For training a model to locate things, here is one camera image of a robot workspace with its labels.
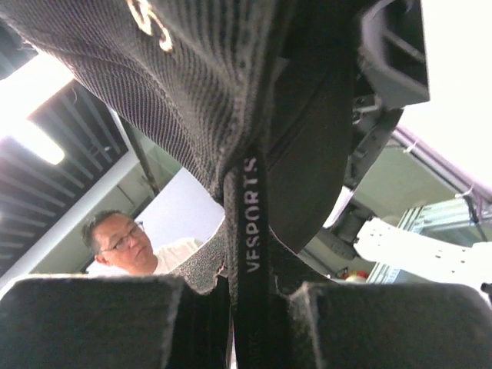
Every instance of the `black strap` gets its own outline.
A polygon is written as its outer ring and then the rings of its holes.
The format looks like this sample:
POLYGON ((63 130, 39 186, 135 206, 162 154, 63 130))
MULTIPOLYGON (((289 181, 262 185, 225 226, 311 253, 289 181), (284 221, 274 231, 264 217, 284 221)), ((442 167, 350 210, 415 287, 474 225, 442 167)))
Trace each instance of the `black strap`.
POLYGON ((268 366, 268 200, 264 156, 251 147, 226 180, 229 287, 240 369, 268 366))

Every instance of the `ceiling light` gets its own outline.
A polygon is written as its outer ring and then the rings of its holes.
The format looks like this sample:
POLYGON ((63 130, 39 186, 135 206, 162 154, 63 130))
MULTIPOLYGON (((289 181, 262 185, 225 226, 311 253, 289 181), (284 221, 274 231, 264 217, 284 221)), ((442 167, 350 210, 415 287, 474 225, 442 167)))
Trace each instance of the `ceiling light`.
POLYGON ((71 71, 57 59, 43 53, 35 56, 0 83, 5 125, 28 119, 73 79, 71 71))
POLYGON ((9 133, 19 144, 48 163, 57 165, 65 157, 60 146, 31 121, 21 121, 13 125, 9 133))
POLYGON ((0 139, 10 135, 47 162, 56 165, 62 161, 63 150, 28 118, 73 79, 73 74, 60 61, 40 52, 0 81, 0 139))

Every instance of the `white shirt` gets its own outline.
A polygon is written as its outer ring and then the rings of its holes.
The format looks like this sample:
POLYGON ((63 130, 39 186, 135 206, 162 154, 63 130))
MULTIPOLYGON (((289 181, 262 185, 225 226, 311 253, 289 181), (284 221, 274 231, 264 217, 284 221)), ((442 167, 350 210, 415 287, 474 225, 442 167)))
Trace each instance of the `white shirt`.
POLYGON ((187 260, 202 246, 203 242, 194 238, 182 238, 167 244, 155 253, 157 267, 153 274, 167 274, 187 260))

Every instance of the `cable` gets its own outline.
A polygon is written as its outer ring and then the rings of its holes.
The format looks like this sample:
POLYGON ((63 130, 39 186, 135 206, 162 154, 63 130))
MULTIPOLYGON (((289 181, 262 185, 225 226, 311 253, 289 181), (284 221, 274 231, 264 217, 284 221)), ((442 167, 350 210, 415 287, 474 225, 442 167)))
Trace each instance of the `cable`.
POLYGON ((470 220, 475 224, 475 227, 477 228, 478 233, 482 237, 483 242, 488 242, 488 238, 485 235, 485 232, 480 225, 480 219, 478 218, 477 212, 475 211, 474 203, 469 195, 463 196, 463 199, 467 203, 468 206, 468 212, 470 214, 470 220))

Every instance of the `white wall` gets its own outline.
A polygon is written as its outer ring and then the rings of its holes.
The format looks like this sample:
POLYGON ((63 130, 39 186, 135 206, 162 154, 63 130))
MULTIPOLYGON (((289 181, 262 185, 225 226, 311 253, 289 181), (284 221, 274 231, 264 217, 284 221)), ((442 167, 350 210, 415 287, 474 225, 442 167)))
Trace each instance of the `white wall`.
POLYGON ((422 0, 430 102, 400 121, 450 163, 492 191, 489 0, 422 0))
MULTIPOLYGON (((144 222, 145 232, 155 250, 179 238, 193 237, 207 241, 224 217, 218 205, 201 184, 181 169, 143 210, 137 220, 144 222)), ((120 274, 117 268, 92 263, 89 274, 120 274)))
POLYGON ((408 208, 454 198, 454 193, 401 148, 383 150, 365 175, 354 198, 378 217, 401 218, 408 208))

